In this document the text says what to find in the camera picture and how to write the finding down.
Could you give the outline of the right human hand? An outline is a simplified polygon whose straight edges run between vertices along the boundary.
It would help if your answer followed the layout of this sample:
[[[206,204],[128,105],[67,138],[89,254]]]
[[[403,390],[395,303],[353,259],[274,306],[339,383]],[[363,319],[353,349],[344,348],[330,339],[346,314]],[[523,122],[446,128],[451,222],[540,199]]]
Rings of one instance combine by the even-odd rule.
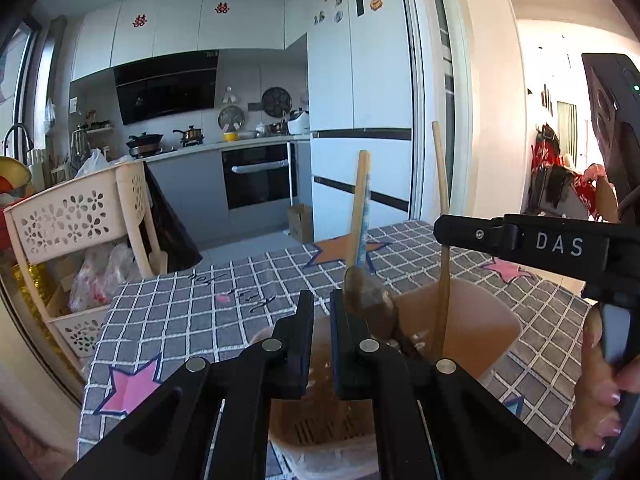
[[[593,306],[582,328],[582,376],[575,387],[575,405],[570,420],[574,443],[583,450],[600,452],[605,439],[622,432],[616,406],[623,392],[639,392],[639,357],[616,372],[605,362],[600,341],[602,318]]]

